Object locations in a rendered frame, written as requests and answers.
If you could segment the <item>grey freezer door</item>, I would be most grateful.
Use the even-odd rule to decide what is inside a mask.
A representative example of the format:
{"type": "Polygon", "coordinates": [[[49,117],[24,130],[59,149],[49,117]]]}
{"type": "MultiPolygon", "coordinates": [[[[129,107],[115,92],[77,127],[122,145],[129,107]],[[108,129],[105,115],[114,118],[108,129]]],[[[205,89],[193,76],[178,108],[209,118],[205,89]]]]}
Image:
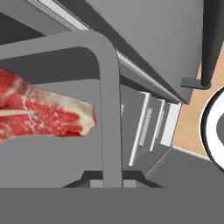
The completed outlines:
{"type": "Polygon", "coordinates": [[[203,0],[27,0],[71,30],[95,31],[119,60],[187,104],[200,66],[203,0]]]}

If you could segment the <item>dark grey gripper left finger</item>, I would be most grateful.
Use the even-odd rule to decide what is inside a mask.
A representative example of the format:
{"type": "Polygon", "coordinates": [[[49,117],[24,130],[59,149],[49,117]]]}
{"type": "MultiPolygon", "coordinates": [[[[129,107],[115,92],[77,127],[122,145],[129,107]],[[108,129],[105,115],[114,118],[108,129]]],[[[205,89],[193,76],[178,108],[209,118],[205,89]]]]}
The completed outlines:
{"type": "Polygon", "coordinates": [[[102,180],[102,171],[84,171],[80,179],[65,185],[65,188],[89,188],[91,180],[102,180]]]}

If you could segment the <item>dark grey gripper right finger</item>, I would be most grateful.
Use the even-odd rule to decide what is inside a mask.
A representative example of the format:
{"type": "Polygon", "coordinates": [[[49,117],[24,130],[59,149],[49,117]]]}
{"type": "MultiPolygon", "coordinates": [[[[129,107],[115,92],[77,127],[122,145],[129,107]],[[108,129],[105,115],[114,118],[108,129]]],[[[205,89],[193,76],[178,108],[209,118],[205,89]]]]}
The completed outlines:
{"type": "Polygon", "coordinates": [[[126,188],[162,188],[161,185],[148,180],[141,171],[123,171],[122,178],[126,188]]]}

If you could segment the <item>white round object black rim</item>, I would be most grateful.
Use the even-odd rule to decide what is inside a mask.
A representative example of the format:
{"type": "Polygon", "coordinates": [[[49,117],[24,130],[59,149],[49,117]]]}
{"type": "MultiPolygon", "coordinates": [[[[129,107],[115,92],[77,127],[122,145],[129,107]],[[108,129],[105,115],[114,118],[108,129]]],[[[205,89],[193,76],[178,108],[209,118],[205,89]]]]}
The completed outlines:
{"type": "Polygon", "coordinates": [[[199,135],[209,159],[224,172],[224,87],[216,91],[203,108],[199,135]]]}

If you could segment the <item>raw red steak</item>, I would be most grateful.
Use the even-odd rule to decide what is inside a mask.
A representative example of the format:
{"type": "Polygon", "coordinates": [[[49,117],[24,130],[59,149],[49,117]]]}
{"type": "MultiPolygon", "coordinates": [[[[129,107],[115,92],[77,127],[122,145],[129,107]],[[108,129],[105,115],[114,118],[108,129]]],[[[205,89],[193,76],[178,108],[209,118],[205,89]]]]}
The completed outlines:
{"type": "Polygon", "coordinates": [[[0,143],[25,136],[84,137],[95,125],[93,105],[0,68],[0,143]]]}

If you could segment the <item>white freezer racks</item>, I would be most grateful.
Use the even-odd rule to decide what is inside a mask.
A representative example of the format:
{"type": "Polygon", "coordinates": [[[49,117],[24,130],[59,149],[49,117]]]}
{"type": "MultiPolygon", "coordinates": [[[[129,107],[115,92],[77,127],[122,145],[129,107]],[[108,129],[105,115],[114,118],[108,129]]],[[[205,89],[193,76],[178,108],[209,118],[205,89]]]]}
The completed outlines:
{"type": "Polygon", "coordinates": [[[180,104],[121,85],[122,168],[146,174],[169,150],[180,104]]]}

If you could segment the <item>grey meat container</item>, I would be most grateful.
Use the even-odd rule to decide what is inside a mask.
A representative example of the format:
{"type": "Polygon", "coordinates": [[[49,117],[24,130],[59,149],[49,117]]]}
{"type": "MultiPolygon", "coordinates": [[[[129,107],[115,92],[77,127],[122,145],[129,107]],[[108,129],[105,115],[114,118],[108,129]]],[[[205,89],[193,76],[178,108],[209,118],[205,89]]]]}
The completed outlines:
{"type": "Polygon", "coordinates": [[[95,31],[75,31],[0,46],[0,60],[84,47],[99,63],[102,186],[123,186],[120,75],[111,42],[95,31]]]}

